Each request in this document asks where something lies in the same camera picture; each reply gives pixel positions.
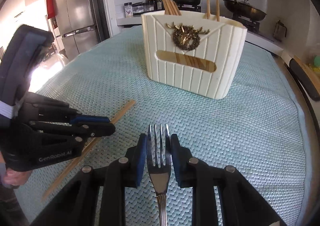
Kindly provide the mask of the person's left hand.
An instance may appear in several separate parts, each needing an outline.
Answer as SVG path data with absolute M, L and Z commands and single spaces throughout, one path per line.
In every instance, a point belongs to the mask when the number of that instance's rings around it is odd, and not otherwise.
M 19 172 L 19 171 L 14 171 L 11 168 L 7 168 L 2 154 L 0 154 L 0 156 L 1 156 L 0 157 L 1 182 L 4 183 L 5 185 L 12 185 L 12 186 L 24 185 L 28 181 L 33 171 L 31 170 L 31 171 Z

